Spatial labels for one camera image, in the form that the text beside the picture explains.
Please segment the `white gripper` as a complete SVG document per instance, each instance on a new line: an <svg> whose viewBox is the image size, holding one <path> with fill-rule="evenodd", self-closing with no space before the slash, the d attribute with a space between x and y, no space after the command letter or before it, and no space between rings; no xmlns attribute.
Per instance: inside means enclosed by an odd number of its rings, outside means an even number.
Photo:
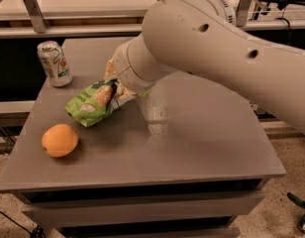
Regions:
<svg viewBox="0 0 305 238"><path fill-rule="evenodd" d="M119 46L114 54L113 60L109 59L106 65L104 80L110 81L117 77L122 82L116 82L116 92L114 98L123 100L128 97L136 97L137 92L144 92L150 85L136 75L128 57L128 49L131 42L126 42Z"/></svg>

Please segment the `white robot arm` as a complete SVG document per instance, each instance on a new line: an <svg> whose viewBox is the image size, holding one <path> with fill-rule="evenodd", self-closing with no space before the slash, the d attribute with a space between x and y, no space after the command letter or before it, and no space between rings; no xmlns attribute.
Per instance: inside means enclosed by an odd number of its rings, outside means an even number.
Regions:
<svg viewBox="0 0 305 238"><path fill-rule="evenodd" d="M223 19L218 0L160 0L142 32L113 54L117 77L142 92L180 70L217 82L305 135L305 51Z"/></svg>

